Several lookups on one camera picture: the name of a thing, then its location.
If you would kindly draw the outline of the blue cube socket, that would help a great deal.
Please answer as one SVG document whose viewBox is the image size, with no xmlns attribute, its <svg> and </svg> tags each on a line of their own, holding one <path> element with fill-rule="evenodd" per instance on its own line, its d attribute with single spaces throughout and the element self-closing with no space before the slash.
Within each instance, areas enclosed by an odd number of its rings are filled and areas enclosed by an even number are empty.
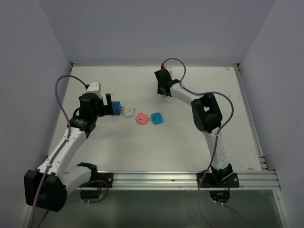
<svg viewBox="0 0 304 228">
<path fill-rule="evenodd" d="M 121 105 L 120 101 L 112 101 L 112 109 L 113 115 L 121 115 L 123 106 Z"/>
</svg>

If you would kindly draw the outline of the white plug adapter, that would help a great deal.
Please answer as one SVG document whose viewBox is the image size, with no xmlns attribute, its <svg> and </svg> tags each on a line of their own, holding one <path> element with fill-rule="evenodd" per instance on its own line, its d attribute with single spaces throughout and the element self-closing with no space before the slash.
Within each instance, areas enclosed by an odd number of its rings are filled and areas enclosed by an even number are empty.
<svg viewBox="0 0 304 228">
<path fill-rule="evenodd" d="M 134 108 L 134 107 L 124 107 L 123 115 L 124 115 L 124 117 L 127 117 L 127 118 L 132 117 L 132 116 L 134 116 L 135 111 L 136 111 L 136 108 Z"/>
</svg>

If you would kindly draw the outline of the cyan extension plug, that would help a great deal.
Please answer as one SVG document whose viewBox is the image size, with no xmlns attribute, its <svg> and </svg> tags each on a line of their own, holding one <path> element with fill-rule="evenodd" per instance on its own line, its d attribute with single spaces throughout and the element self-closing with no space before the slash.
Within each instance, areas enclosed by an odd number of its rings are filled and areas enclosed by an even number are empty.
<svg viewBox="0 0 304 228">
<path fill-rule="evenodd" d="M 159 112 L 151 114 L 151 121 L 153 124 L 161 124 L 163 123 L 162 114 Z"/>
</svg>

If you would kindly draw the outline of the pink extension socket plug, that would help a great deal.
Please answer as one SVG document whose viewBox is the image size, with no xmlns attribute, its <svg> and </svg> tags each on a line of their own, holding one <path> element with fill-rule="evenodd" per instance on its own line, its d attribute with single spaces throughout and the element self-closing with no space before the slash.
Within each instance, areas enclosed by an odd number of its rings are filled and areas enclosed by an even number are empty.
<svg viewBox="0 0 304 228">
<path fill-rule="evenodd" d="M 144 124 L 146 124 L 146 123 L 148 122 L 149 117 L 148 117 L 148 115 L 146 115 L 145 113 L 140 112 L 140 113 L 138 113 L 138 114 L 136 115 L 135 120 L 136 120 L 136 123 L 137 123 L 137 124 L 144 125 Z"/>
</svg>

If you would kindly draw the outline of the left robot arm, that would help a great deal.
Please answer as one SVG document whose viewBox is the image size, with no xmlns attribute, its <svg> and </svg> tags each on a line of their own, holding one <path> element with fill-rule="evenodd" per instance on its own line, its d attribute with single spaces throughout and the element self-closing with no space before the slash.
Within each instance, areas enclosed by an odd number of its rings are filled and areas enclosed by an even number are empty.
<svg viewBox="0 0 304 228">
<path fill-rule="evenodd" d="M 34 171 L 24 176 L 26 204 L 58 212 L 70 193 L 79 187 L 110 188 L 112 173 L 102 176 L 94 164 L 81 162 L 71 172 L 66 168 L 76 151 L 88 139 L 99 117 L 113 114 L 111 95 L 106 94 L 107 104 L 94 93 L 79 97 L 80 107 L 68 121 L 60 143 L 46 160 Z"/>
</svg>

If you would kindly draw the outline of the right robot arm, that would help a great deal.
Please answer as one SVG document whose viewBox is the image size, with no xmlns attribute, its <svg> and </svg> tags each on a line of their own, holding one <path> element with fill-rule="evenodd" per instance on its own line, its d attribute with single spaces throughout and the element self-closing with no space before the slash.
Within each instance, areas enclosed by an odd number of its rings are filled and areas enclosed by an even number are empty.
<svg viewBox="0 0 304 228">
<path fill-rule="evenodd" d="M 154 72 L 158 85 L 157 93 L 173 97 L 188 104 L 192 110 L 196 128 L 203 133 L 211 156 L 210 165 L 204 171 L 204 182 L 210 181 L 216 186 L 223 186 L 233 174 L 232 165 L 227 160 L 221 139 L 223 116 L 214 92 L 195 93 L 187 89 L 180 80 L 172 79 L 170 72 L 162 68 Z"/>
</svg>

